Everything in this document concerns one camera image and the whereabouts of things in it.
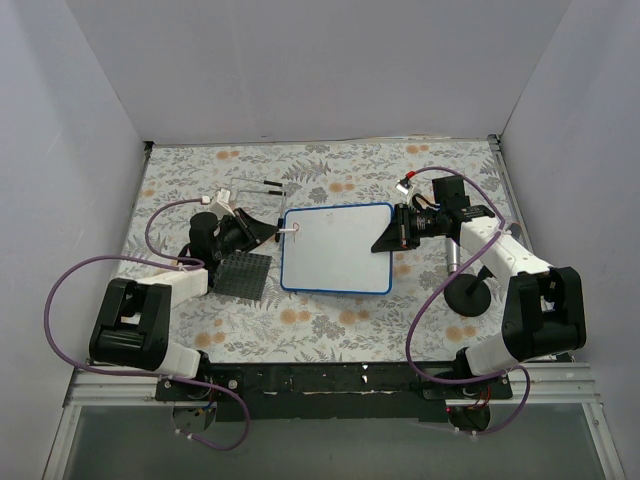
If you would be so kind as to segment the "blue framed whiteboard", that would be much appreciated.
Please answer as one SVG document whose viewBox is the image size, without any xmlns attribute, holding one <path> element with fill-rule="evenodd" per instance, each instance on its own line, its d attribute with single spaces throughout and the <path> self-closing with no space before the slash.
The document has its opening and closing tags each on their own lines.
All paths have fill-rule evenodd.
<svg viewBox="0 0 640 480">
<path fill-rule="evenodd" d="M 386 295 L 392 289 L 393 257 L 372 253 L 390 224 L 386 202 L 294 208 L 284 215 L 280 285 L 285 291 Z"/>
</svg>

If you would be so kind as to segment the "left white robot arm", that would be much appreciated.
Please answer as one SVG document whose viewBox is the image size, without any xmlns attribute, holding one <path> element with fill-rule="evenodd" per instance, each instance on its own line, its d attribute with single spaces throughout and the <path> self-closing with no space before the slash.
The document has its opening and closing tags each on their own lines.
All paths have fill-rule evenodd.
<svg viewBox="0 0 640 480">
<path fill-rule="evenodd" d="M 213 377 L 202 368 L 202 352 L 169 339 L 172 310 L 211 290 L 259 300 L 271 258 L 252 251 L 277 234 L 276 225 L 256 220 L 241 208 L 222 217 L 195 214 L 183 252 L 203 265 L 139 280 L 110 281 L 90 338 L 90 358 L 178 377 L 178 387 L 188 398 L 205 398 Z"/>
</svg>

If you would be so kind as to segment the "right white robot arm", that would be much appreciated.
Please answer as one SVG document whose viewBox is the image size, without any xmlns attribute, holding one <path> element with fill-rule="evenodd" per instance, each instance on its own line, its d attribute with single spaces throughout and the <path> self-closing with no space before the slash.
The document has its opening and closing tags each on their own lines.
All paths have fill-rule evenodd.
<svg viewBox="0 0 640 480">
<path fill-rule="evenodd" d="M 475 397 L 520 363 L 583 348 L 586 321 L 579 273 L 536 257 L 506 231 L 506 220 L 490 203 L 472 204 L 465 192 L 470 180 L 446 170 L 433 180 L 433 201 L 414 194 L 395 206 L 391 221 L 372 252 L 416 249 L 422 239 L 444 237 L 480 262 L 477 275 L 461 264 L 434 291 L 455 312 L 473 317 L 491 303 L 485 281 L 495 279 L 506 292 L 497 334 L 459 350 L 445 383 L 464 397 Z"/>
</svg>

